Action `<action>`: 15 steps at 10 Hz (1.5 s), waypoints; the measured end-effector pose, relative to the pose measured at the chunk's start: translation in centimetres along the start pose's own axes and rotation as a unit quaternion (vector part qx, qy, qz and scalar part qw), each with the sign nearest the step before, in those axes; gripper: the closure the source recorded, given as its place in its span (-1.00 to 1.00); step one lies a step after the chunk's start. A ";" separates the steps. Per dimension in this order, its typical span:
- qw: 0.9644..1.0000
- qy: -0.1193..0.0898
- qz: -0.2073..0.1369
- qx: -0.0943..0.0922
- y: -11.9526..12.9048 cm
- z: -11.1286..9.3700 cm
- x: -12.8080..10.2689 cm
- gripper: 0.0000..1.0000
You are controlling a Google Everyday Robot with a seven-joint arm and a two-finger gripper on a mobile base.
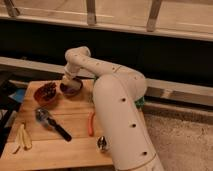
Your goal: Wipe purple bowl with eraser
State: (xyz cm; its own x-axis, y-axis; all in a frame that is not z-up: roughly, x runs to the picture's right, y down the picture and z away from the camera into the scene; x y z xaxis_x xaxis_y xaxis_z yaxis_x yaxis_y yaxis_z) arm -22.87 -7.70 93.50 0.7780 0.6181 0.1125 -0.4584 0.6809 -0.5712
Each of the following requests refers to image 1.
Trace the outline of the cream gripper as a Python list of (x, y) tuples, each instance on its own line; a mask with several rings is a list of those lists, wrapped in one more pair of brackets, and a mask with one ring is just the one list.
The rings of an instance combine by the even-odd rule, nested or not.
[(67, 64), (64, 68), (65, 75), (62, 77), (61, 83), (66, 86), (74, 86), (74, 83), (69, 79), (73, 79), (77, 76), (80, 71), (80, 67), (77, 65)]

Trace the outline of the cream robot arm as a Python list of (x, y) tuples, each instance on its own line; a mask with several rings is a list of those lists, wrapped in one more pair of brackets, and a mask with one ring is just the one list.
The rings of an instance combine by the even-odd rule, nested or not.
[(84, 68), (97, 76), (95, 114), (102, 126), (117, 171), (164, 171), (135, 102), (147, 90), (144, 75), (119, 64), (98, 60), (85, 47), (66, 51), (65, 79), (72, 82)]

